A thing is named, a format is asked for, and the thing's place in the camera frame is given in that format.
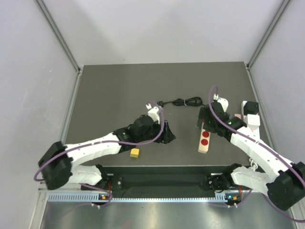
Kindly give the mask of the white red power strip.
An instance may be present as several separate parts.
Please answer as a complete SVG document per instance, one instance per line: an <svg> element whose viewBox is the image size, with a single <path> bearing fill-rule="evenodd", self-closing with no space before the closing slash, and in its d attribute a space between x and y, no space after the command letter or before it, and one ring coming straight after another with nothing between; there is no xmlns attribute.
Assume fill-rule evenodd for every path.
<svg viewBox="0 0 305 229"><path fill-rule="evenodd" d="M201 134L198 146L199 153L207 153L209 150L211 133L203 128L203 124L201 126Z"/></svg>

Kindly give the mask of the yellow USB charger plug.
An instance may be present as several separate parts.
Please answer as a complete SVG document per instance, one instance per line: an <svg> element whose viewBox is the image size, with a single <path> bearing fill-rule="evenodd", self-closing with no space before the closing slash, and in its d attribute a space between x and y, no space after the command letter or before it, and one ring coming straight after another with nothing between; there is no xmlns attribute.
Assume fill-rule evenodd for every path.
<svg viewBox="0 0 305 229"><path fill-rule="evenodd" d="M138 158L140 155L140 150L137 149L137 148L133 148L131 151L130 151L130 157L132 158Z"/></svg>

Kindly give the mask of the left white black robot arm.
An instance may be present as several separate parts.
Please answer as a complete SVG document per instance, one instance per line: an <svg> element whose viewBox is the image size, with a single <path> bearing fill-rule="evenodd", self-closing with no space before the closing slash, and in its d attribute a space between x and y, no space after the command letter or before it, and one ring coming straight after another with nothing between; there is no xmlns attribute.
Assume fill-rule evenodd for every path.
<svg viewBox="0 0 305 229"><path fill-rule="evenodd" d="M39 160L39 171L48 190L66 184L86 184L103 189L108 184L101 165L84 166L94 159L116 155L150 143L168 144L176 139L161 108L147 104L148 113L127 127L103 137L77 144L53 143Z"/></svg>

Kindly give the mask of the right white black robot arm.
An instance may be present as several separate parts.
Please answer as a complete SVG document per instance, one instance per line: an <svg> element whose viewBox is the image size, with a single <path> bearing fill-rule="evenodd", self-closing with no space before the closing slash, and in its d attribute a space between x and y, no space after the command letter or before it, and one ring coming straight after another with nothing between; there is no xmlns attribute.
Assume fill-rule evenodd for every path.
<svg viewBox="0 0 305 229"><path fill-rule="evenodd" d="M268 196L280 210L288 210L305 196L305 165L274 152L260 139L259 104L242 101L241 116L230 117L228 101L214 95L211 104L200 108L197 126L201 130L198 151L206 153L211 134L224 137L249 156L250 167L234 163L220 175L208 175L214 190L248 187Z"/></svg>

